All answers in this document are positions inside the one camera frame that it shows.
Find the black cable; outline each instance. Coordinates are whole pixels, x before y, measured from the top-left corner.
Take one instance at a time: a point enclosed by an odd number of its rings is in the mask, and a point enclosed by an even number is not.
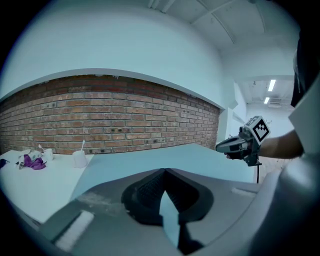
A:
[[[257,167],[258,167],[258,171],[256,173],[256,183],[259,183],[259,165]]]

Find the table surface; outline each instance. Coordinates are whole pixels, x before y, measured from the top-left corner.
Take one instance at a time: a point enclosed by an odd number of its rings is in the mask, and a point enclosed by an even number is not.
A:
[[[248,167],[243,160],[230,160],[215,150],[186,144],[130,153],[97,154],[85,168],[72,199],[98,184],[159,168],[177,168],[222,180],[254,182],[254,168]]]
[[[25,214],[44,223],[70,201],[85,168],[75,168],[70,154],[54,154],[53,161],[48,161],[44,169],[18,169],[15,163],[20,154],[11,150],[0,156],[10,161],[0,169],[1,189]],[[88,162],[93,156],[86,155]]]
[[[44,223],[70,200],[95,185],[157,168],[177,168],[208,177],[254,182],[254,168],[244,161],[198,144],[136,152],[86,155],[89,164],[74,168],[72,155],[55,154],[46,168],[17,169],[19,151],[1,155],[10,161],[0,169],[1,189],[10,201],[31,218]]]

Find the purple cloth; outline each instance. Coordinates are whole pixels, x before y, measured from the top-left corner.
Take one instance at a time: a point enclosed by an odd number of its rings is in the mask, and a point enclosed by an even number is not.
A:
[[[41,170],[46,167],[44,161],[40,157],[32,162],[30,156],[27,154],[24,155],[24,166],[31,167],[34,170]]]

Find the white wall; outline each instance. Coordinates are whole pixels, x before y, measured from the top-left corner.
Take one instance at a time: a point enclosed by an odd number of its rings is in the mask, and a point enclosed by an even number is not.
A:
[[[0,99],[58,77],[109,74],[160,83],[225,107],[220,56],[192,26],[114,2],[60,0],[48,6],[14,46],[0,78]]]
[[[237,106],[233,109],[233,113],[245,122],[247,118],[247,103],[237,83],[234,83],[234,94]]]
[[[262,116],[270,127],[269,138],[282,136],[294,129],[294,126],[289,120],[289,115],[292,110],[286,110],[282,108],[270,108],[264,104],[248,104],[246,120],[254,116]]]

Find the white ceiling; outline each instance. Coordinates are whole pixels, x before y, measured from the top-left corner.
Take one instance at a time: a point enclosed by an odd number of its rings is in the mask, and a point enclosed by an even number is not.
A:
[[[293,80],[276,80],[272,91],[268,91],[270,80],[245,81],[239,82],[238,85],[248,104],[264,104],[266,97],[269,97],[268,105],[271,105],[270,107],[277,105],[278,107],[290,108],[294,90]]]
[[[179,18],[199,30],[222,51],[242,41],[267,34],[289,33],[283,13],[266,0],[131,0]]]

